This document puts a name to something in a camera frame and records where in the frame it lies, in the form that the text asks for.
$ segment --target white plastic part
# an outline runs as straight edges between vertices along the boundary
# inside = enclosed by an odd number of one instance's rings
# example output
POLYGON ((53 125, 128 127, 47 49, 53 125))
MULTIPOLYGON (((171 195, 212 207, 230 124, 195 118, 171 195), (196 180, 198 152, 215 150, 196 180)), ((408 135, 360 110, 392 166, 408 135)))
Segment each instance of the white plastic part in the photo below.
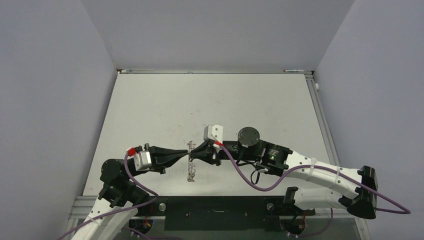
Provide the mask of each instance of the white plastic part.
POLYGON ((142 171, 152 166, 152 159, 149 151, 137 152, 134 155, 134 166, 136 171, 142 171))
MULTIPOLYGON (((92 207, 90 214, 87 216, 85 221, 90 221, 92 218, 97 217, 101 214, 110 213, 115 210, 121 209, 120 206, 110 207, 110 202, 102 198, 99 200, 98 198, 94 202, 94 206, 92 207)), ((114 215, 109 215, 102 217, 101 219, 96 219, 95 222, 92 221, 87 225, 78 229, 75 235, 72 237, 72 240, 96 240, 99 239, 99 236, 102 234, 105 227, 108 225, 110 220, 114 217, 114 215)))
POLYGON ((294 194, 294 205, 302 210, 315 208, 346 209, 339 199, 342 194, 334 190, 320 187, 311 189, 299 188, 294 194))
MULTIPOLYGON (((298 152, 293 151, 292 154, 288 155, 285 164, 288 165, 288 169, 291 169, 300 165, 311 165, 312 160, 309 157, 305 157, 303 155, 300 155, 298 152)), ((302 179, 305 181, 308 180, 311 183, 332 189, 349 199, 354 199, 356 196, 358 196, 358 193, 355 192, 355 189, 359 187, 358 185, 353 182, 350 182, 349 180, 344 179, 343 177, 339 177, 335 173, 323 169, 318 169, 316 168, 316 166, 326 167, 335 171, 340 170, 340 173, 358 182, 361 182, 362 176, 358 174, 358 169, 342 168, 321 161, 316 161, 314 166, 315 167, 313 168, 313 170, 311 168, 296 169, 292 171, 287 177, 302 179)))
MULTIPOLYGON (((131 202, 127 202, 124 208, 129 208, 132 206, 131 202)), ((138 209, 132 209, 128 211, 123 211, 115 214, 113 218, 109 221, 107 226, 104 228, 98 240, 113 240, 115 236, 121 231, 124 225, 134 217, 138 212, 138 209)))
POLYGON ((221 125, 208 125, 204 128, 203 140, 223 142, 224 127, 221 125))

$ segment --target round black motor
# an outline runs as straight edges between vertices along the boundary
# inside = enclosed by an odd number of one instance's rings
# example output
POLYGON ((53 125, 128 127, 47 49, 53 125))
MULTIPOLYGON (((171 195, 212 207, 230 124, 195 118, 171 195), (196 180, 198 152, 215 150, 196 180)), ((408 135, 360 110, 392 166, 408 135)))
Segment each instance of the round black motor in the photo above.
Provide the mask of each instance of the round black motor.
POLYGON ((259 147, 259 132, 251 126, 242 128, 238 132, 238 147, 248 152, 253 152, 259 147))

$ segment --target white tabletop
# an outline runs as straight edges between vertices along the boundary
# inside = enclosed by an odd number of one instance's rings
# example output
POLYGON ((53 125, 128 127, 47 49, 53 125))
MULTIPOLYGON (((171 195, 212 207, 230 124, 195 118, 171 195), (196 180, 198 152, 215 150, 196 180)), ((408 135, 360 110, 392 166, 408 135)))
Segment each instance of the white tabletop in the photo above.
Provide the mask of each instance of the white tabletop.
MULTIPOLYGON (((100 192, 105 160, 122 159, 126 149, 145 143, 188 149, 191 140, 203 142, 209 124, 223 126, 228 141, 236 141, 243 127, 254 127, 262 140, 330 163, 302 74, 119 74, 83 195, 100 192)), ((248 186, 228 160, 221 166, 194 163, 195 182, 187 182, 188 157, 166 174, 149 172, 136 179, 163 196, 284 195, 287 187, 317 187, 287 178, 274 190, 260 192, 248 186)), ((249 165, 241 169, 247 177, 254 170, 249 165)), ((269 187, 277 179, 261 174, 258 186, 269 187)))

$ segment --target bolt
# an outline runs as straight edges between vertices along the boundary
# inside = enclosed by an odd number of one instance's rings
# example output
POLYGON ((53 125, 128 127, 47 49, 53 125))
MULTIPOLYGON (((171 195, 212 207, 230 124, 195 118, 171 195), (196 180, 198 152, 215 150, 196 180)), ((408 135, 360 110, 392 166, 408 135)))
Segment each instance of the bolt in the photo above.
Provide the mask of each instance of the bolt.
POLYGON ((159 211, 163 212, 167 209, 167 205, 165 203, 159 204, 159 211))
POLYGON ((266 205, 266 209, 268 209, 268 210, 271 210, 273 208, 274 208, 274 204, 272 202, 270 202, 266 205))

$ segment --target white wall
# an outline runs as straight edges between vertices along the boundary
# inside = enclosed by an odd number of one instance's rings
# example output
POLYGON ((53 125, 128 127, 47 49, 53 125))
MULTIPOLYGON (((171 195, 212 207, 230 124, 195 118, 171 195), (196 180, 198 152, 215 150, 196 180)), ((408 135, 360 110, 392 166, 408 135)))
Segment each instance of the white wall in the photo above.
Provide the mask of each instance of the white wall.
POLYGON ((82 0, 122 69, 315 70, 354 0, 82 0))
POLYGON ((116 70, 79 0, 1 1, 0 33, 0 239, 55 239, 116 70))
POLYGON ((423 23, 422 0, 356 0, 315 72, 341 164, 375 167, 379 192, 412 211, 378 212, 373 240, 424 235, 423 23))

